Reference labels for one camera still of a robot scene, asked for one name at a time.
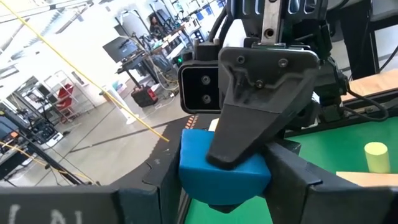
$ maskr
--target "yellow cylinder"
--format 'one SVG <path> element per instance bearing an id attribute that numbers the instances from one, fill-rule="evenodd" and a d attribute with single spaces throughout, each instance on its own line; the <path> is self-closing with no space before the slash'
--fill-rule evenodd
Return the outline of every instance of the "yellow cylinder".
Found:
<path id="1" fill-rule="evenodd" d="M 365 145 L 366 161 L 370 172 L 390 173 L 390 160 L 388 148 L 381 142 L 369 142 Z"/>

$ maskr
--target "yellow rope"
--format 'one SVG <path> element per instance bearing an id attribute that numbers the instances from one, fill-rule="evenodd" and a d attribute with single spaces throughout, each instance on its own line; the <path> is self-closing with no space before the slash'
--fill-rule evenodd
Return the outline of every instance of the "yellow rope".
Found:
<path id="1" fill-rule="evenodd" d="M 4 143 L 4 142 L 2 142 L 2 141 L 0 141 L 0 145 L 6 146 L 6 147 L 8 147 L 8 148 L 10 148 L 10 149 L 17 150 L 18 152 L 22 153 L 22 154 L 25 155 L 26 157 L 31 158 L 31 159 L 32 159 L 33 161 L 35 161 L 36 163 L 38 163 L 38 164 L 40 164 L 40 165 L 46 167 L 46 164 L 45 164 L 44 162 L 42 162 L 42 161 L 36 159 L 35 157 L 29 155 L 28 153 L 26 153 L 26 152 L 23 151 L 22 149 L 19 149 L 18 147 L 10 146 L 10 145 L 8 145 L 7 143 Z M 58 170 L 58 169 L 53 168 L 53 167 L 51 167 L 51 166 L 50 166 L 50 169 L 53 169 L 53 170 L 59 172 L 60 174 L 69 174 L 68 172 L 66 172 L 66 171 L 64 171 L 64 170 Z M 92 184 L 95 184 L 95 185 L 96 185 L 96 182 L 95 182 L 94 180 L 92 180 L 91 178 L 87 177 L 86 175 L 79 174 L 79 173 L 72 173 L 72 174 L 74 174 L 74 175 L 76 175 L 76 176 L 78 176 L 78 177 L 81 177 L 81 178 L 83 178 L 83 179 L 86 179 L 86 180 L 90 181 Z"/>
<path id="2" fill-rule="evenodd" d="M 12 10 L 3 0 L 0 0 L 0 3 L 6 7 L 14 16 L 18 18 L 18 20 L 23 23 L 26 27 L 28 27 L 43 43 L 45 43 L 48 47 L 50 47 L 62 60 L 64 60 L 69 66 L 71 66 L 76 72 L 78 72 L 80 75 L 85 77 L 89 82 L 91 82 L 94 86 L 99 88 L 110 100 L 112 100 L 114 103 L 116 103 L 118 106 L 120 106 L 122 109 L 126 110 L 132 117 L 136 118 L 141 124 L 143 124 L 146 128 L 148 128 L 150 131 L 152 131 L 154 134 L 156 134 L 158 137 L 163 139 L 166 142 L 169 142 L 169 140 L 158 133 L 156 130 L 151 128 L 147 123 L 145 123 L 143 120 L 138 118 L 135 114 L 133 114 L 129 108 L 125 107 L 122 103 L 120 103 L 117 99 L 115 99 L 112 95 L 110 95 L 104 88 L 100 87 L 98 84 L 96 84 L 92 79 L 88 78 L 80 69 L 76 68 L 67 58 L 65 58 L 58 50 L 55 49 L 52 44 L 50 44 L 40 33 L 38 33 L 35 29 L 33 29 L 32 26 L 30 26 L 23 18 L 18 15 L 14 10 Z"/>

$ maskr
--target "cable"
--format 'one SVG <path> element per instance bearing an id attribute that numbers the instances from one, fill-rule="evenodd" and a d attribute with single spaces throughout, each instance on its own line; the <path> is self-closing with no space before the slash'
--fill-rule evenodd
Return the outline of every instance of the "cable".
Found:
<path id="1" fill-rule="evenodd" d="M 57 183 L 58 186 L 61 186 L 60 183 L 58 182 L 57 176 L 54 173 L 54 170 L 51 169 L 51 173 L 52 173 L 52 175 L 54 175 L 55 183 Z"/>
<path id="2" fill-rule="evenodd" d="M 133 118 L 135 118 L 136 120 L 138 120 L 138 122 L 140 122 L 142 125 L 144 125 L 147 129 L 149 129 L 150 131 L 152 131 L 154 134 L 156 134 L 158 137 L 160 137 L 161 139 L 163 139 L 166 142 L 169 142 L 169 140 L 164 137 L 163 135 L 161 135 L 160 133 L 158 133 L 155 129 L 151 128 L 147 123 L 145 123 L 143 120 L 141 120 L 140 118 L 138 118 L 133 112 L 130 111 L 129 108 L 127 108 L 126 106 L 124 106 L 121 102 L 119 102 L 118 100 L 116 100 L 112 95 L 110 95 L 104 88 L 100 87 L 98 84 L 96 84 L 92 79 L 90 79 L 89 77 L 87 77 L 80 69 L 76 68 L 76 66 L 74 66 L 67 58 L 65 58 L 58 50 L 55 49 L 55 47 L 53 47 L 40 33 L 38 33 L 31 25 L 29 25 L 20 15 L 18 15 L 14 10 L 12 10 L 8 4 L 6 4 L 3 0 L 0 0 L 0 3 L 7 8 L 14 16 L 16 16 L 18 18 L 18 20 L 23 23 L 26 27 L 28 27 L 41 41 L 43 41 L 43 43 L 45 43 L 48 47 L 50 47 L 50 49 L 52 49 L 63 61 L 65 61 L 69 66 L 71 66 L 71 68 L 73 68 L 76 72 L 78 72 L 80 75 L 82 75 L 83 77 L 85 77 L 90 83 L 92 83 L 95 87 L 99 88 L 101 91 L 103 91 L 103 93 L 110 99 L 112 100 L 114 103 L 116 103 L 120 108 L 125 109 Z"/>
<path id="3" fill-rule="evenodd" d="M 12 127 L 8 126 L 6 123 L 0 121 L 0 123 L 2 123 L 3 125 L 7 126 L 9 129 L 12 129 Z M 25 134 L 22 134 L 20 132 L 17 131 L 17 134 L 21 137 L 23 137 L 26 141 L 28 141 L 31 144 L 35 144 L 32 140 L 30 140 Z M 67 155 L 62 156 L 59 152 L 57 152 L 57 150 L 54 149 L 53 146 L 48 147 L 47 149 L 51 149 L 53 150 L 56 154 L 58 154 L 62 159 L 65 159 L 72 167 L 74 167 L 76 170 L 78 170 L 79 172 L 81 172 L 83 175 L 87 176 L 83 171 L 81 171 L 79 168 L 77 168 L 75 165 L 73 165 L 68 159 L 66 159 L 65 157 Z"/>
<path id="4" fill-rule="evenodd" d="M 125 38 L 125 39 L 129 39 L 129 40 L 133 41 L 133 42 L 138 46 L 138 48 L 139 48 L 140 50 L 142 50 L 142 51 L 144 51 L 146 54 L 150 55 L 150 52 L 148 52 L 148 51 L 144 48 L 144 46 L 142 46 L 139 42 L 137 42 L 137 41 L 134 40 L 133 38 L 128 37 L 128 36 L 120 36 L 120 37 Z M 166 77 L 164 76 L 163 72 L 160 70 L 160 68 L 159 68 L 158 66 L 155 65 L 155 63 L 154 63 L 152 57 L 149 56 L 148 59 L 149 59 L 149 61 L 151 62 L 152 66 L 155 68 L 155 74 L 156 74 L 157 79 L 159 80 L 159 85 L 160 85 L 163 89 L 168 90 L 168 91 L 173 91 L 173 90 L 176 90 L 176 89 L 179 88 L 178 80 L 169 80 L 168 78 L 166 78 Z M 165 86 L 163 85 L 163 83 L 160 81 L 159 74 L 160 74 L 160 75 L 162 76 L 162 78 L 163 78 L 164 80 L 166 80 L 167 82 L 171 82 L 171 83 L 176 82 L 176 83 L 177 83 L 177 86 L 174 87 L 174 88 L 167 88 L 167 87 L 165 87 Z"/>
<path id="5" fill-rule="evenodd" d="M 156 105 L 156 106 L 155 106 L 155 110 L 152 111 L 152 112 L 150 112 L 149 114 L 147 114 L 147 115 L 146 115 L 145 117 L 143 117 L 142 119 L 146 119 L 147 117 L 149 117 L 150 115 L 152 115 L 153 113 L 155 113 L 157 110 L 159 110 L 159 109 L 161 109 L 161 108 L 163 108 L 163 107 L 165 107 L 165 106 L 168 106 L 168 105 L 172 104 L 173 101 L 174 101 L 174 99 L 175 99 L 175 96 L 173 96 L 172 100 L 171 100 L 170 102 L 166 103 L 165 105 L 163 105 L 163 104 Z"/>
<path id="6" fill-rule="evenodd" d="M 337 6 L 334 7 L 333 9 L 330 9 L 330 10 L 328 11 L 328 13 L 334 13 L 335 11 L 339 11 L 339 10 L 342 9 L 344 6 L 346 6 L 348 2 L 349 2 L 349 0 L 344 0 L 344 1 L 340 2 L 339 5 L 337 5 Z"/>
<path id="7" fill-rule="evenodd" d="M 4 143 L 4 142 L 2 142 L 2 141 L 0 141 L 0 145 L 6 146 L 6 147 L 8 147 L 8 148 L 10 148 L 10 149 L 17 150 L 18 152 L 22 153 L 23 155 L 25 155 L 25 156 L 28 157 L 29 159 L 32 159 L 32 160 L 35 161 L 36 163 L 38 163 L 38 164 L 40 164 L 40 165 L 42 165 L 42 166 L 44 166 L 44 167 L 47 166 L 44 162 L 42 162 L 42 161 L 36 159 L 35 157 L 29 155 L 28 153 L 26 153 L 26 152 L 23 151 L 22 149 L 19 149 L 18 147 L 10 146 L 10 145 L 8 145 L 7 143 Z M 53 167 L 51 167 L 51 169 L 52 169 L 52 170 L 55 170 L 55 171 L 57 171 L 57 172 L 59 172 L 60 174 L 68 174 L 68 172 L 65 172 L 65 171 L 63 171 L 63 170 L 58 170 L 58 169 L 55 169 L 55 168 L 53 168 Z M 85 175 L 83 175 L 83 174 L 79 174 L 79 173 L 72 173 L 72 174 L 74 174 L 74 175 L 76 175 L 76 176 L 79 176 L 79 177 L 81 177 L 81 178 L 83 178 L 83 179 L 86 179 L 86 180 L 90 181 L 90 182 L 93 183 L 93 184 L 96 184 L 96 182 L 95 182 L 94 180 L 92 180 L 91 178 L 89 178 L 89 177 L 87 177 L 87 176 L 85 176 Z"/>
<path id="8" fill-rule="evenodd" d="M 225 37 L 231 28 L 232 23 L 234 22 L 233 18 L 226 16 L 225 21 L 220 29 L 220 34 L 218 34 L 218 39 L 220 40 L 220 46 L 224 46 Z"/>
<path id="9" fill-rule="evenodd" d="M 61 175 L 61 177 L 69 186 L 72 186 L 72 184 L 69 183 L 69 180 L 67 180 L 63 175 Z"/>
<path id="10" fill-rule="evenodd" d="M 18 187 L 17 185 L 13 184 L 8 178 L 4 178 L 4 180 L 5 180 L 8 184 L 11 184 L 13 187 Z"/>
<path id="11" fill-rule="evenodd" d="M 209 36 L 207 37 L 207 39 L 210 42 L 212 42 L 216 37 L 217 31 L 220 28 L 226 16 L 227 16 L 226 7 L 224 7 L 219 16 L 217 17 L 216 21 L 214 22 L 214 25 L 210 30 Z"/>
<path id="12" fill-rule="evenodd" d="M 357 99 L 366 101 L 366 102 L 368 102 L 368 103 L 374 105 L 375 107 L 379 108 L 379 110 L 382 111 L 382 112 L 384 113 L 384 116 L 383 116 L 382 118 L 372 118 L 372 117 L 369 117 L 369 116 L 365 116 L 365 115 L 363 115 L 363 114 L 360 114 L 360 113 L 356 112 L 355 110 L 352 110 L 351 108 L 347 108 L 347 107 L 345 107 L 345 106 L 342 107 L 343 110 L 345 110 L 345 111 L 347 111 L 347 112 L 350 112 L 350 113 L 352 113 L 352 114 L 355 114 L 356 116 L 359 116 L 359 117 L 361 117 L 361 118 L 363 118 L 363 119 L 366 119 L 366 120 L 368 120 L 368 121 L 382 122 L 382 121 L 385 121 L 386 119 L 388 119 L 388 117 L 389 117 L 388 110 L 386 110 L 385 107 L 381 106 L 378 102 L 376 102 L 376 101 L 374 101 L 374 100 L 371 100 L 371 99 L 369 99 L 369 98 L 366 98 L 365 96 L 361 96 L 361 95 L 359 95 L 359 94 L 353 92 L 353 91 L 351 90 L 351 88 L 349 87 L 349 85 L 348 85 L 348 90 L 347 90 L 347 92 L 348 92 L 349 94 L 351 94 L 352 96 L 357 97 Z"/>
<path id="13" fill-rule="evenodd" d="M 379 73 L 381 73 L 381 71 L 383 71 L 383 69 L 386 68 L 386 66 L 391 62 L 391 60 L 396 56 L 398 52 L 398 46 L 396 47 L 396 49 L 392 52 L 392 54 L 390 55 L 390 57 L 386 60 L 386 62 L 384 63 L 384 65 L 380 68 Z"/>

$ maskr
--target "person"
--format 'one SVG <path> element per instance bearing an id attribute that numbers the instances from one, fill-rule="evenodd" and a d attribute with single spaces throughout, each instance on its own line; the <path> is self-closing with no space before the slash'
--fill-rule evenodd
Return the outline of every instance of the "person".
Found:
<path id="1" fill-rule="evenodd" d="M 151 15 L 149 17 L 150 26 L 149 31 L 156 39 L 162 39 L 164 37 L 164 29 L 163 27 L 157 22 L 155 15 Z"/>

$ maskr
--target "screw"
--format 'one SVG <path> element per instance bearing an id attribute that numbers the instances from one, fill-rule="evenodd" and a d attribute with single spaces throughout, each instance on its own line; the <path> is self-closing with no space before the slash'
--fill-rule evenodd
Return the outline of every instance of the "screw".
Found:
<path id="1" fill-rule="evenodd" d="M 204 76 L 201 78 L 201 82 L 202 82 L 204 85 L 209 85 L 209 84 L 210 84 L 210 77 L 207 76 L 207 75 L 204 75 Z"/>
<path id="2" fill-rule="evenodd" d="M 211 102 L 211 97 L 209 95 L 204 95 L 201 100 L 204 102 L 204 104 L 209 104 Z"/>
<path id="3" fill-rule="evenodd" d="M 256 81 L 256 87 L 257 87 L 257 88 L 262 88 L 262 87 L 264 87 L 264 82 L 262 82 L 261 80 L 257 80 L 257 81 Z"/>
<path id="4" fill-rule="evenodd" d="M 237 61 L 238 63 L 242 64 L 242 63 L 244 63 L 244 57 L 243 57 L 242 55 L 240 55 L 240 56 L 236 59 L 236 61 Z"/>
<path id="5" fill-rule="evenodd" d="M 278 65 L 281 68 L 285 68 L 287 67 L 287 64 L 289 63 L 289 61 L 286 58 L 282 58 L 278 61 Z"/>

